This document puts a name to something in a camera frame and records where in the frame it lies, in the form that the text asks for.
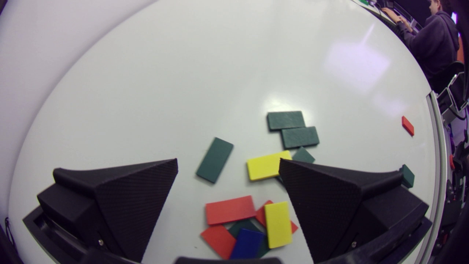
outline hand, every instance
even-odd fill
[[[401,19],[399,18],[398,15],[396,15],[396,13],[394,11],[392,11],[391,9],[389,8],[382,8],[381,9],[383,12],[385,12],[390,18],[392,21],[394,21],[394,23],[398,23]]]
[[[407,29],[409,29],[410,32],[413,31],[412,27],[410,26],[409,22],[407,21],[407,19],[405,19],[404,17],[402,16],[399,16],[399,19],[404,23],[404,25],[406,25]]]

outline white wall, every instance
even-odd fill
[[[153,2],[155,0],[9,0],[0,15],[2,225],[8,215],[16,160],[29,127],[48,95],[96,41]]]

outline yellow block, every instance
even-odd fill
[[[253,158],[248,160],[248,172],[250,180],[266,179],[278,176],[280,158],[291,160],[290,151]]]
[[[292,225],[288,203],[278,202],[264,206],[269,248],[278,248],[292,242]]]

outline pile of blocks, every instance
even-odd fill
[[[251,181],[279,176],[280,159],[293,159],[302,162],[314,162],[303,146],[319,143],[316,128],[306,127],[300,111],[273,112],[267,115],[269,129],[280,131],[285,151],[249,159],[247,161]],[[297,148],[293,157],[287,149]],[[221,171],[233,150],[233,144],[215,138],[203,158],[196,174],[212,183],[216,183]],[[205,214],[209,227],[201,237],[223,259],[261,258],[271,248],[278,248],[292,242],[292,234],[298,226],[290,221],[287,202],[273,203],[268,200],[258,210],[254,209],[251,196],[205,205]],[[255,218],[265,229],[261,231],[251,221]],[[234,222],[226,229],[224,224]]]
[[[292,112],[271,112],[267,114],[267,122],[270,131],[280,131],[282,135],[283,147],[285,149],[297,148],[293,158],[289,150],[279,153],[249,159],[248,173],[249,179],[262,180],[277,177],[280,183],[283,183],[279,176],[280,159],[288,159],[313,163],[314,157],[304,148],[306,146],[315,146],[319,144],[318,132],[316,127],[306,127],[301,111]]]
[[[257,211],[252,196],[205,205],[207,224],[200,235],[223,259],[261,258],[271,248],[292,242],[298,226],[290,221],[288,203],[268,200]],[[267,230],[267,236],[250,218],[255,218]],[[223,224],[235,222],[229,229]]]

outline hoodie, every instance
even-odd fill
[[[427,79],[456,61],[459,49],[458,30],[448,13],[438,11],[425,21],[419,33],[410,32],[398,22],[404,44],[414,55]]]

